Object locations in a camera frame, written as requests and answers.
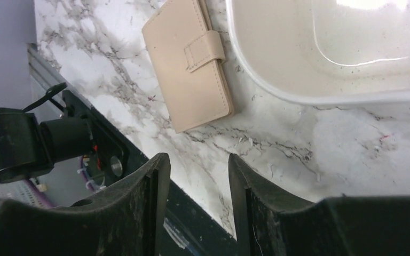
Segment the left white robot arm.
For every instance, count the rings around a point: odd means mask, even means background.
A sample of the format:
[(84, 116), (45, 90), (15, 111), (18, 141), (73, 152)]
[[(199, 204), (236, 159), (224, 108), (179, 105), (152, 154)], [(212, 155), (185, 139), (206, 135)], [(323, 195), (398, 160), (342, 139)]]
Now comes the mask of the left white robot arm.
[(93, 146), (91, 126), (84, 119), (38, 123), (33, 113), (0, 108), (0, 183), (45, 175), (55, 163), (86, 155)]

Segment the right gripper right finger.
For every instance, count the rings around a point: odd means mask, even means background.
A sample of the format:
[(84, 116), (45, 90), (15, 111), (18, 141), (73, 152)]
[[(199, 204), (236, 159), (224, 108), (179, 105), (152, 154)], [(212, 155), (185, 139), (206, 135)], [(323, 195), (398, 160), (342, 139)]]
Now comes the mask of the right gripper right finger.
[(231, 154), (238, 255), (410, 255), (410, 196), (310, 202)]

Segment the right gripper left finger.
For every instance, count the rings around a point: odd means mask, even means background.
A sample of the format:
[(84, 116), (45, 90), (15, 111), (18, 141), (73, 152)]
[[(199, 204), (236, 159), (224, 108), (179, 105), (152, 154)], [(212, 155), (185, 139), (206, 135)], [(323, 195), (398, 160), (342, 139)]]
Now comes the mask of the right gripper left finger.
[(0, 255), (158, 255), (170, 169), (168, 154), (159, 153), (69, 207), (0, 199)]

